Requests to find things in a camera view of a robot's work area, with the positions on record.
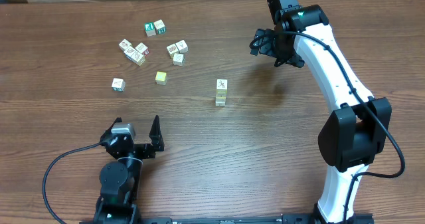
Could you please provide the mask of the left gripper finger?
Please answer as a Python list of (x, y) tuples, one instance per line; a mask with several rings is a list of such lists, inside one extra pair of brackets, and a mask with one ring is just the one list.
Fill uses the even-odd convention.
[(151, 126), (151, 130), (149, 133), (149, 138), (151, 139), (151, 145), (153, 146), (153, 149), (156, 152), (163, 152), (165, 149), (165, 144), (163, 141), (163, 136), (161, 133), (161, 128), (160, 128), (160, 119), (159, 116), (156, 115), (152, 126)]
[(121, 122), (122, 122), (122, 119), (120, 117), (117, 117), (112, 123), (112, 125), (101, 135), (100, 137), (101, 146), (105, 146), (111, 140), (112, 128), (114, 127), (115, 124), (121, 123)]

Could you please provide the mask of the green number four block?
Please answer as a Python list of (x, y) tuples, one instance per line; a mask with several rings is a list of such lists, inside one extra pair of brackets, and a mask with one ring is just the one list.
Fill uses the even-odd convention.
[(216, 91), (218, 93), (227, 93), (228, 81), (227, 79), (218, 79), (216, 81)]

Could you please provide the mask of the wooden block red pencil picture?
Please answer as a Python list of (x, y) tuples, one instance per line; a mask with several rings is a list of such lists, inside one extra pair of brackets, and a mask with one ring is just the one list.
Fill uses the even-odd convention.
[(216, 100), (215, 105), (216, 106), (224, 106), (226, 104), (226, 100)]

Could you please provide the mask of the yellow wooden block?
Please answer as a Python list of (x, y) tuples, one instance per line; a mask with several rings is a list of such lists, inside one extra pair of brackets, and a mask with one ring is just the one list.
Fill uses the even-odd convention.
[(167, 83), (167, 73), (157, 71), (156, 76), (155, 76), (155, 81), (156, 81), (157, 84), (166, 85), (166, 83)]
[(139, 53), (138, 51), (135, 51), (131, 55), (131, 60), (136, 63), (137, 65), (141, 66), (145, 62), (145, 56), (142, 53)]

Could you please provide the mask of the red number three block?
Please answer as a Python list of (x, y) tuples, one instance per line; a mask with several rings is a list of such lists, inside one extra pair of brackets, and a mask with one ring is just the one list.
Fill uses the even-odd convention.
[(227, 95), (227, 91), (225, 91), (225, 90), (218, 90), (216, 92), (217, 98), (226, 98), (226, 95)]

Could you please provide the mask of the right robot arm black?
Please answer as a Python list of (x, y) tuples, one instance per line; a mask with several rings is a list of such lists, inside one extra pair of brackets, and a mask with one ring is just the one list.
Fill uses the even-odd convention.
[(392, 112), (386, 98), (375, 98), (352, 71), (338, 47), (329, 19), (319, 5), (298, 0), (267, 0), (275, 27), (258, 29), (252, 55), (282, 64), (308, 66), (318, 83), (329, 117), (318, 135), (327, 164), (325, 186), (310, 223), (373, 223), (353, 210), (361, 175), (384, 148)]

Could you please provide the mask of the wooden block teal side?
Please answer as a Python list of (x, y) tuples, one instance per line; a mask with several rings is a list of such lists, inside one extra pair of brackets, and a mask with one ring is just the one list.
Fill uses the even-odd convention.
[(112, 81), (112, 89), (118, 92), (123, 92), (126, 87), (126, 82), (121, 78), (114, 78)]

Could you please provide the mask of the wooden block ball picture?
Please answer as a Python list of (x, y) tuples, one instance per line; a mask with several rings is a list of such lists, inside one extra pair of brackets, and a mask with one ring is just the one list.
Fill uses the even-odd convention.
[(124, 51), (124, 54), (125, 54), (125, 56), (128, 58), (128, 59), (130, 59), (130, 60), (132, 60), (132, 55), (134, 54), (136, 52), (136, 50), (132, 47), (132, 46), (129, 46), (125, 51)]

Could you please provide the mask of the wooden block red side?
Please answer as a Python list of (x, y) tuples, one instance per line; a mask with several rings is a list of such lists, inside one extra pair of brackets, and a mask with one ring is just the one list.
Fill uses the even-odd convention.
[(149, 48), (143, 43), (139, 43), (135, 49), (144, 56), (149, 54)]

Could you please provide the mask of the wooden block brown picture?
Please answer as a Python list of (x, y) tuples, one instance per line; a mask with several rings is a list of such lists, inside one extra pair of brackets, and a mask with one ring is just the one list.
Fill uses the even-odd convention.
[(169, 56), (173, 58), (175, 54), (179, 53), (179, 49), (176, 44), (172, 44), (167, 46), (167, 52), (169, 53)]

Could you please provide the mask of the wooden block squirrel picture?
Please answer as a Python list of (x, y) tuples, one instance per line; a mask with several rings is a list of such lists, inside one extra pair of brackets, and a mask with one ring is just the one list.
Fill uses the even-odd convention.
[(127, 40), (127, 39), (123, 39), (120, 43), (119, 43), (119, 48), (122, 51), (125, 51), (126, 49), (128, 49), (129, 47), (131, 47), (132, 44)]

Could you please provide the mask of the wooden block triangle picture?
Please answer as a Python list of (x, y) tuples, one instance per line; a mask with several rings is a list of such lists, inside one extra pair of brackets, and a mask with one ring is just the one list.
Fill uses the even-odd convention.
[(175, 45), (177, 46), (177, 49), (181, 54), (186, 53), (189, 50), (188, 45), (184, 40), (175, 43)]

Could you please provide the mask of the wooden block green side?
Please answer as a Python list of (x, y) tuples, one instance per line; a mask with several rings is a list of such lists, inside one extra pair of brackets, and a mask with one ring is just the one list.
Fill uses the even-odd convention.
[(167, 31), (166, 26), (161, 19), (155, 21), (153, 24), (158, 35), (161, 35)]

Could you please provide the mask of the green top wooden block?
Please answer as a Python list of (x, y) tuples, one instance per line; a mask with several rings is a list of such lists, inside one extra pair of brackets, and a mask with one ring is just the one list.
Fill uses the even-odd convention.
[(144, 24), (145, 33), (148, 37), (156, 35), (156, 30), (153, 23)]

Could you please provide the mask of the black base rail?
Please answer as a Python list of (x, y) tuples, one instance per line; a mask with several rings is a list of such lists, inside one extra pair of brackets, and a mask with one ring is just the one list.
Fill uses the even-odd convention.
[[(125, 223), (123, 221), (81, 221), (79, 223)], [(312, 214), (283, 214), (275, 217), (244, 217), (244, 218), (224, 218), (224, 219), (177, 219), (171, 218), (150, 218), (139, 219), (135, 221), (139, 224), (319, 224), (325, 223), (314, 217)], [(371, 214), (363, 214), (355, 217), (354, 221), (346, 221), (345, 223), (365, 223), (373, 224), (375, 220)]]

